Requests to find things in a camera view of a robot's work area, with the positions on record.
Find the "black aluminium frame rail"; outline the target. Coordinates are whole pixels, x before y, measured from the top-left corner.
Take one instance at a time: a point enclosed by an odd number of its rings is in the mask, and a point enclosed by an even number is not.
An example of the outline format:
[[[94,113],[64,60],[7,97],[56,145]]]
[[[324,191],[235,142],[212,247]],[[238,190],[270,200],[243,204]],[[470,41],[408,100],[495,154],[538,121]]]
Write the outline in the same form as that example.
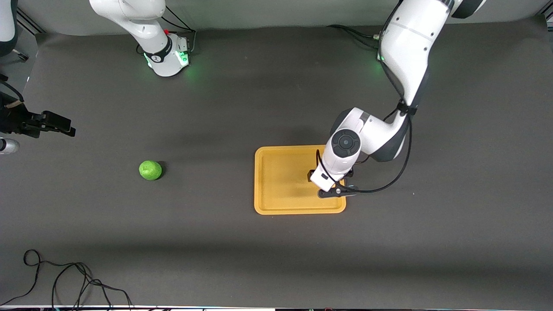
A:
[[[36,23],[26,12],[22,9],[16,9],[16,20],[19,26],[28,31],[31,35],[47,33],[38,23]]]

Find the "green apple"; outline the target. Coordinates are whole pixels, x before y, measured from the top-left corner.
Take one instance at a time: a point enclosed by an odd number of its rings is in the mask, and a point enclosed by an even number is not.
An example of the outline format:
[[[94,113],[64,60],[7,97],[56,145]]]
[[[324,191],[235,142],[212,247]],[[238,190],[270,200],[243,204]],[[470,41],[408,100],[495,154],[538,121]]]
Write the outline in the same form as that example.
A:
[[[143,161],[138,168],[139,174],[147,181],[159,179],[163,173],[162,166],[155,161]]]

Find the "yellow plastic tray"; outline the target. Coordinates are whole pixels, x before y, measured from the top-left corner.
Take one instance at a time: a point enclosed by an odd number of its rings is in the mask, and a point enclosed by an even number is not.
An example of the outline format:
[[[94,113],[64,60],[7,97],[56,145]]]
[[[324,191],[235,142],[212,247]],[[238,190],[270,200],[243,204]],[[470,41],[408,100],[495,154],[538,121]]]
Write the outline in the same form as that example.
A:
[[[309,180],[323,145],[261,147],[255,152],[254,208],[261,215],[338,214],[345,197],[318,197]]]

